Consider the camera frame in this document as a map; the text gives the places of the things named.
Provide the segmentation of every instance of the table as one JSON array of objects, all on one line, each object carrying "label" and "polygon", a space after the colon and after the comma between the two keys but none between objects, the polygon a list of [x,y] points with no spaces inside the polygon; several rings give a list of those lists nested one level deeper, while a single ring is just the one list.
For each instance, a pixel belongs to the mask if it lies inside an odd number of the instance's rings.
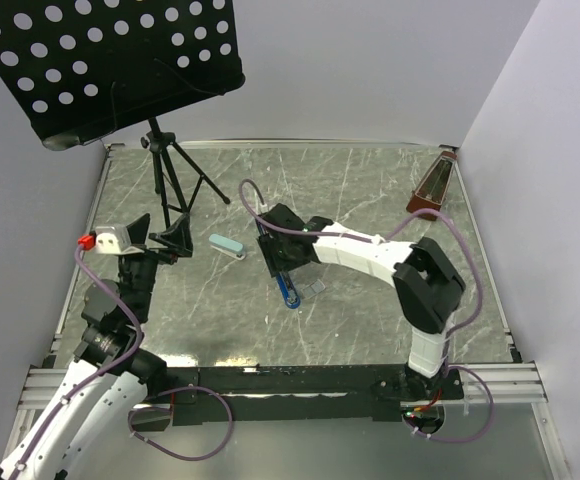
[{"label": "table", "polygon": [[[407,215],[412,190],[440,151],[421,146],[221,142],[189,150],[233,201],[224,205],[207,185],[201,187],[191,214],[194,256],[159,267],[143,348],[170,366],[404,363],[411,327],[394,288],[375,278],[340,266],[311,264],[293,272],[295,282],[301,286],[321,279],[326,290],[297,310],[284,305],[256,246],[256,228],[239,202],[237,185],[252,178],[268,205],[285,203],[304,220],[321,215],[354,230],[387,233]],[[189,198],[197,176],[178,155],[172,158]],[[148,152],[115,148],[108,161],[94,224],[128,224],[149,212],[151,231],[163,230]],[[254,202],[253,193],[249,198]],[[505,321],[456,172],[443,211],[466,237],[485,282],[482,314],[452,337],[450,359],[511,362]],[[243,243],[248,257],[237,261],[210,248],[212,233]],[[417,241],[423,235],[439,242],[466,281],[457,312],[461,321],[476,302],[467,263],[441,222],[415,220],[397,239]],[[100,276],[116,278],[115,257],[88,253],[85,259]],[[57,367],[70,361],[86,325],[80,313],[89,284],[79,275],[71,292]]]}]

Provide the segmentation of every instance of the tripod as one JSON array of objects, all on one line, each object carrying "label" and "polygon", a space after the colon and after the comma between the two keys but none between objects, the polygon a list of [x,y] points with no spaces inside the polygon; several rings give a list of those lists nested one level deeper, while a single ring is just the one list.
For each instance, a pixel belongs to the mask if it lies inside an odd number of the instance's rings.
[{"label": "tripod", "polygon": [[[166,229],[170,228],[170,210],[174,210],[182,215],[190,214],[192,210],[192,205],[194,204],[197,194],[199,193],[199,188],[201,184],[206,182],[214,192],[219,195],[223,203],[226,205],[230,203],[230,199],[224,195],[224,193],[217,187],[210,178],[205,174],[203,170],[197,165],[190,155],[188,155],[183,148],[177,143],[177,138],[172,132],[162,132],[159,128],[156,118],[149,118],[148,123],[150,124],[150,132],[145,137],[141,138],[141,146],[143,148],[150,148],[152,153],[152,163],[154,166],[154,192],[161,196],[161,207],[163,208],[163,218],[165,220]],[[168,147],[174,148],[179,155],[181,155],[186,162],[199,174],[199,180],[197,180],[197,185],[194,187],[194,192],[192,192],[192,197],[190,197],[190,203],[186,203],[186,199],[181,191],[181,185],[179,185],[179,179],[177,178],[177,173],[172,166],[172,160],[170,159],[170,154],[168,153]],[[165,177],[163,169],[165,168],[167,172],[167,177]],[[174,194],[177,197],[177,202],[179,206],[171,205],[168,203],[168,196],[166,194],[164,178],[167,178],[168,183],[174,190]]]}]

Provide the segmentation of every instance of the gray floor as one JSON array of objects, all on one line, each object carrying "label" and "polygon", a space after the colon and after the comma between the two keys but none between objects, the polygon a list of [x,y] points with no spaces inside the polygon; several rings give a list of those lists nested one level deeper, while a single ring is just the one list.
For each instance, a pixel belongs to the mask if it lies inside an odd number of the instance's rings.
[{"label": "gray floor", "polygon": [[[439,437],[465,438],[478,431],[486,407],[448,407]],[[183,455],[203,455],[226,425],[175,427],[151,434]],[[116,441],[88,458],[83,478],[143,480],[542,480],[552,478],[530,405],[497,405],[494,424],[479,441],[446,445],[413,438],[403,423],[368,419],[238,422],[216,457],[181,462],[121,428]]]},{"label": "gray floor", "polygon": [[[150,212],[152,231],[163,229],[146,153],[114,154],[95,224],[127,224]],[[298,310],[284,306],[256,247],[255,226],[238,201],[237,185],[253,178],[269,205],[286,203],[305,220],[321,215],[355,230],[386,233],[406,216],[412,189],[438,153],[425,147],[190,150],[233,202],[226,206],[209,187],[202,187],[192,210],[194,256],[160,267],[143,347],[171,366],[405,362],[410,327],[394,289],[379,280],[338,266],[309,265],[296,272],[297,283],[320,278],[326,290]],[[196,176],[178,156],[173,161],[190,195]],[[456,175],[444,211],[467,237],[486,281],[483,313],[454,335],[450,358],[459,363],[509,362],[501,316]],[[211,249],[212,233],[245,244],[248,258],[239,262]],[[467,263],[440,222],[416,220],[401,239],[416,241],[422,235],[440,242],[468,285],[460,321],[476,301]],[[87,254],[86,261],[102,277],[116,277],[116,258]],[[80,276],[57,366],[69,362],[84,329],[80,312],[87,285]]]}]

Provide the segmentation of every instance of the music stand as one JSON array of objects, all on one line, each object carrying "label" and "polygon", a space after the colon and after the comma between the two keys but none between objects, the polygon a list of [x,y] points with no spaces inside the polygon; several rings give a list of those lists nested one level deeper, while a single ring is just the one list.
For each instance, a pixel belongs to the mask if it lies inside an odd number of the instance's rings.
[{"label": "music stand", "polygon": [[[168,210],[188,216],[204,181],[229,203],[156,117],[243,85],[231,0],[0,2],[0,77],[51,150],[149,121],[142,144],[153,153],[167,227],[150,238],[176,243],[182,232],[172,228],[189,218],[171,224]],[[189,205],[168,146],[199,174]],[[163,168],[178,206],[165,196]]]}]

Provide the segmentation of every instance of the gray wall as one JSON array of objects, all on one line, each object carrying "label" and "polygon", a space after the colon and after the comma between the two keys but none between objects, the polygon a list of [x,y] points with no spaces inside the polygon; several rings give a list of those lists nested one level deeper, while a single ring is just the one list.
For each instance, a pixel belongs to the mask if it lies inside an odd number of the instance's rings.
[{"label": "gray wall", "polygon": [[181,140],[460,145],[538,0],[234,3],[246,83],[164,116]]},{"label": "gray wall", "polygon": [[47,351],[104,157],[45,150],[0,81],[0,460],[28,366]]},{"label": "gray wall", "polygon": [[580,478],[580,1],[541,1],[460,153],[512,332]]}]

